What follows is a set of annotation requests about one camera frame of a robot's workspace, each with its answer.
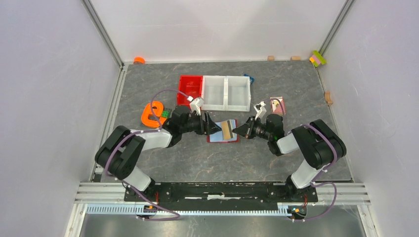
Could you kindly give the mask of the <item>gold striped credit card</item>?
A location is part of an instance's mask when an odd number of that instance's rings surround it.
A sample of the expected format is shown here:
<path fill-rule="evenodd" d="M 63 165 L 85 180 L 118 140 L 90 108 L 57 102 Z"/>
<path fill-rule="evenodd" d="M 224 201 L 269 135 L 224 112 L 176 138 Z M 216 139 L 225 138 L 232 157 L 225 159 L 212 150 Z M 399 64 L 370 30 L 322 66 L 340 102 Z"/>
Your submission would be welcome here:
<path fill-rule="evenodd" d="M 235 119 L 229 119 L 221 122 L 220 127 L 222 128 L 223 141 L 235 141 L 237 139 L 237 135 L 232 132 L 232 130 L 236 128 Z"/>

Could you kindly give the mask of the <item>red card holder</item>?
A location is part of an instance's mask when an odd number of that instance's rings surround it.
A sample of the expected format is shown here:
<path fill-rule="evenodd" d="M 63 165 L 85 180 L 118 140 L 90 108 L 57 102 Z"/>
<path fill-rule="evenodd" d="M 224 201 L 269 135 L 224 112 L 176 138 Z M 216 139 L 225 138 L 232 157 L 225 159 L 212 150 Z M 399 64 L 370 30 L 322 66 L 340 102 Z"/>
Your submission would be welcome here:
<path fill-rule="evenodd" d="M 238 135 L 233 132 L 233 129 L 235 129 L 238 125 L 236 119 L 228 119 L 216 122 L 215 124 L 221 127 L 221 131 L 208 135 L 208 143 L 232 143 L 239 141 Z"/>

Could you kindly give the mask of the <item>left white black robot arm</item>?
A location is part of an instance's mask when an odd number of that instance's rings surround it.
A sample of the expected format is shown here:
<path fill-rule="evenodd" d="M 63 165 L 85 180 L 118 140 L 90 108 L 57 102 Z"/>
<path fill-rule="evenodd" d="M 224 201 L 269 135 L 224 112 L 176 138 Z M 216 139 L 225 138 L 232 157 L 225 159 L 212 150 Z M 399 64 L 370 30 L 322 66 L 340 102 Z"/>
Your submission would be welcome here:
<path fill-rule="evenodd" d="M 161 129 L 130 130 L 123 125 L 117 126 L 96 152 L 95 162 L 106 174 L 134 187 L 143 201 L 150 201 L 155 196 L 155 181 L 136 165 L 141 152 L 172 147 L 184 133 L 212 135 L 221 130 L 208 113 L 198 113 L 180 105 Z"/>

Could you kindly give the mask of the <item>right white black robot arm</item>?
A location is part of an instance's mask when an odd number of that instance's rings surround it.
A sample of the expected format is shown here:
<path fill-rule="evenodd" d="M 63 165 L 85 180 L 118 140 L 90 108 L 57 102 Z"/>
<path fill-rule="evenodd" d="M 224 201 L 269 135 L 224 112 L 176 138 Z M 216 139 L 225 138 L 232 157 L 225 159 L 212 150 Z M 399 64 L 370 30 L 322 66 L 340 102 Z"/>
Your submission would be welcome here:
<path fill-rule="evenodd" d="M 286 179 L 285 194 L 291 201 L 303 198 L 305 190 L 314 185 L 318 175 L 346 155 L 344 142 L 321 119 L 300 125 L 286 134 L 282 116 L 270 114 L 265 123 L 250 116 L 232 131 L 246 139 L 259 137 L 266 140 L 270 152 L 278 157 L 301 151 L 301 165 Z"/>

